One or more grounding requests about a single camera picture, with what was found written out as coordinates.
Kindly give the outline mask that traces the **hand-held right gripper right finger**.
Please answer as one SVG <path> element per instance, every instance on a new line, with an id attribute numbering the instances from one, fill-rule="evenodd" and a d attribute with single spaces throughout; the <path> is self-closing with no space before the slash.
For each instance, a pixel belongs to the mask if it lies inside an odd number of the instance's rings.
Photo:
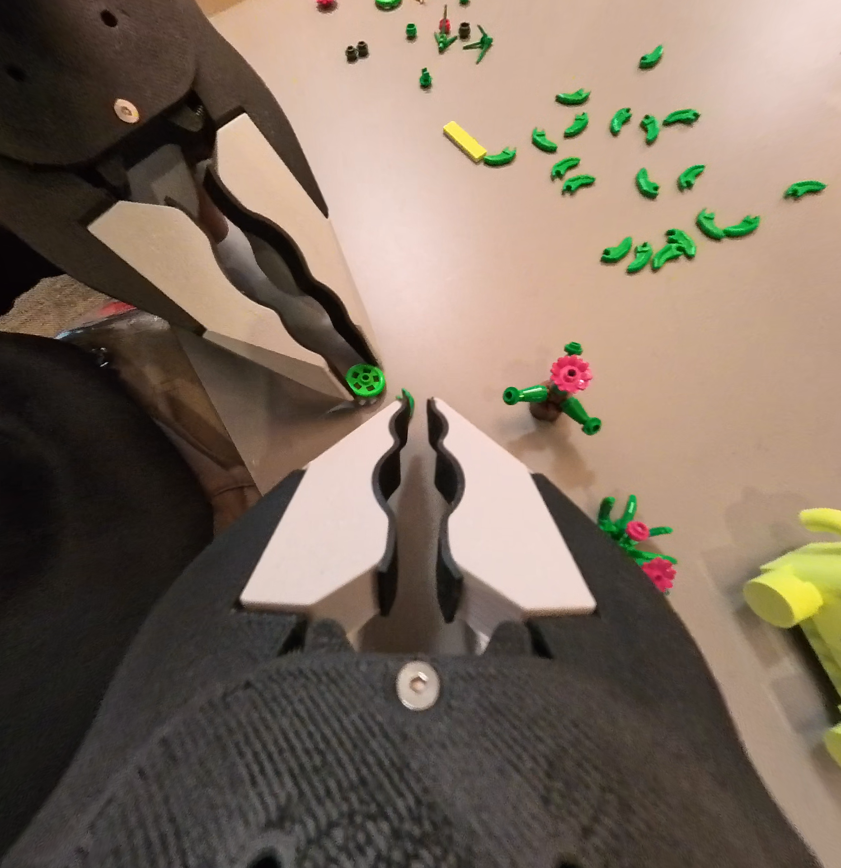
<path id="1" fill-rule="evenodd" d="M 434 483 L 445 501 L 437 535 L 437 602 L 482 653 L 497 627 L 589 615 L 592 595 L 532 472 L 441 398 L 428 399 Z"/>

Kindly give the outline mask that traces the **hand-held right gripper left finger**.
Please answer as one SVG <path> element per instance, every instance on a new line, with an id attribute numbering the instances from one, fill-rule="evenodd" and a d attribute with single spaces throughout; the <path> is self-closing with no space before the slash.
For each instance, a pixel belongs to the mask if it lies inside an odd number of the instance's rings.
<path id="1" fill-rule="evenodd" d="M 389 500 L 411 421 L 396 399 L 303 469 L 241 592 L 244 609 L 335 621 L 351 641 L 389 613 L 398 573 Z"/>

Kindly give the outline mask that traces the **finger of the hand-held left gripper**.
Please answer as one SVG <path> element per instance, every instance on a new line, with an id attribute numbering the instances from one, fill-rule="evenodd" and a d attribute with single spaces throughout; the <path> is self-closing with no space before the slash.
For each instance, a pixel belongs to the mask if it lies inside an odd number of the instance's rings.
<path id="1" fill-rule="evenodd" d="M 196 320 L 204 339 L 208 327 L 231 327 L 246 302 L 221 272 L 211 233 L 201 221 L 201 170 L 208 162 L 192 173 L 176 147 L 161 148 L 142 168 L 130 171 L 134 196 L 143 201 L 119 201 L 89 226 L 90 233 Z M 278 374 L 337 401 L 354 399 L 345 373 Z"/>
<path id="2" fill-rule="evenodd" d="M 242 114 L 216 134 L 201 170 L 201 221 L 216 262 L 246 302 L 210 343 L 276 373 L 383 370 L 328 215 Z"/>

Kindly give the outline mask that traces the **toy bush with pink flowers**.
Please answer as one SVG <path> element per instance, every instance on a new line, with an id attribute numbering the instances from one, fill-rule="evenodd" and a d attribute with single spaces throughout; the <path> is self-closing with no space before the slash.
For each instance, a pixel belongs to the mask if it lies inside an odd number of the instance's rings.
<path id="1" fill-rule="evenodd" d="M 668 595 L 675 583 L 677 560 L 643 550 L 641 545 L 653 537 L 667 536 L 673 532 L 673 529 L 668 526 L 651 527 L 637 519 L 635 495 L 629 496 L 620 517 L 615 519 L 612 515 L 615 502 L 615 497 L 611 495 L 600 501 L 597 513 L 598 528 L 643 571 L 656 589 Z"/>

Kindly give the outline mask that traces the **person's left leg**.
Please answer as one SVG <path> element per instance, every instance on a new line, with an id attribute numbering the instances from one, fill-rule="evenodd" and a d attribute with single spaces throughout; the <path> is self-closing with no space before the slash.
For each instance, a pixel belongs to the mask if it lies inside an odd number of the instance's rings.
<path id="1" fill-rule="evenodd" d="M 220 534 L 261 499 L 261 492 L 174 329 L 146 314 L 140 337 L 140 401 L 195 473 Z"/>

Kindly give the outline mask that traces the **toy cactus with pink flower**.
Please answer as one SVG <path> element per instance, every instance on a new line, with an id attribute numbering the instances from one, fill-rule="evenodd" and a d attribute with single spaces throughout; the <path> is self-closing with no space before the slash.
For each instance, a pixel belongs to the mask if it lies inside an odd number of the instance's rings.
<path id="1" fill-rule="evenodd" d="M 555 423 L 562 416 L 574 421 L 587 436 L 600 432 L 601 419 L 589 415 L 579 394 L 593 379 L 591 368 L 583 356 L 582 345 L 570 342 L 563 354 L 550 366 L 547 378 L 525 388 L 509 386 L 503 391 L 503 402 L 508 406 L 527 404 L 531 415 L 539 421 Z"/>

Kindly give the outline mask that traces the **yellow flat toy brick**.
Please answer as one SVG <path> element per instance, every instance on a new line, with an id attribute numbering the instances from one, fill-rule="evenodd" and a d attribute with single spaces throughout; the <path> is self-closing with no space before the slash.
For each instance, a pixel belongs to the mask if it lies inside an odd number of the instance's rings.
<path id="1" fill-rule="evenodd" d="M 444 125 L 443 134 L 473 163 L 480 163 L 486 157 L 487 149 L 457 122 L 451 121 Z"/>

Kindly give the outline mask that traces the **lime green toy figure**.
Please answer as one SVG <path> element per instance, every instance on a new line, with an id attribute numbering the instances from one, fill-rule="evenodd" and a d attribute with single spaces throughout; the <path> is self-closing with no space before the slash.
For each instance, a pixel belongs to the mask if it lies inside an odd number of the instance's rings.
<path id="1" fill-rule="evenodd" d="M 805 509 L 800 523 L 837 542 L 814 542 L 761 566 L 743 595 L 751 611 L 774 627 L 799 627 L 834 686 L 841 714 L 841 510 Z M 824 737 L 841 768 L 841 722 Z"/>

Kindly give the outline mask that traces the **scatter of green toy leaves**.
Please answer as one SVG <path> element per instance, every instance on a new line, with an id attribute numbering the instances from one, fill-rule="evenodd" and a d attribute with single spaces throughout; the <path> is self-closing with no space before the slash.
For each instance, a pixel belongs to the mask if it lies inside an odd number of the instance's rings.
<path id="1" fill-rule="evenodd" d="M 642 55 L 638 61 L 639 71 L 651 71 L 662 60 L 664 54 L 663 44 L 654 47 L 652 51 Z M 588 102 L 590 92 L 580 88 L 572 92 L 563 92 L 555 96 L 555 101 L 561 105 L 577 107 Z M 609 131 L 611 136 L 620 136 L 622 129 L 633 118 L 630 107 L 621 107 L 610 119 Z M 639 126 L 643 131 L 644 142 L 649 146 L 655 144 L 661 129 L 677 125 L 692 127 L 700 119 L 700 113 L 694 108 L 681 108 L 666 114 L 661 120 L 654 114 L 644 114 Z M 575 118 L 564 131 L 565 139 L 573 139 L 579 136 L 588 127 L 588 113 L 582 112 Z M 558 144 L 550 139 L 544 130 L 535 127 L 531 132 L 531 146 L 546 154 L 556 154 Z M 517 156 L 517 149 L 513 146 L 503 148 L 495 154 L 486 153 L 472 159 L 483 163 L 491 168 L 508 166 L 513 163 Z M 568 156 L 557 161 L 550 169 L 550 179 L 561 180 L 561 193 L 573 195 L 579 190 L 588 189 L 597 183 L 597 178 L 588 173 L 574 174 L 580 166 L 580 158 Z M 706 164 L 693 164 L 684 168 L 675 180 L 678 192 L 685 193 L 694 189 L 698 179 L 706 172 Z M 790 184 L 782 194 L 783 200 L 799 201 L 806 195 L 823 193 L 827 189 L 827 183 L 820 179 L 799 179 Z M 655 201 L 661 191 L 661 186 L 649 175 L 648 169 L 640 168 L 634 176 L 636 191 L 646 200 Z M 743 238 L 753 234 L 761 224 L 761 216 L 747 214 L 739 222 L 731 225 L 720 226 L 716 222 L 715 212 L 703 208 L 695 217 L 697 230 L 710 241 L 724 241 L 727 239 Z M 664 244 L 657 250 L 649 241 L 638 245 L 633 243 L 631 236 L 624 237 L 617 245 L 605 247 L 600 255 L 600 262 L 613 265 L 621 262 L 629 254 L 632 260 L 626 268 L 627 274 L 638 274 L 645 268 L 650 268 L 657 273 L 669 262 L 682 257 L 693 259 L 697 252 L 695 239 L 686 230 L 680 227 L 671 227 L 664 233 Z"/>

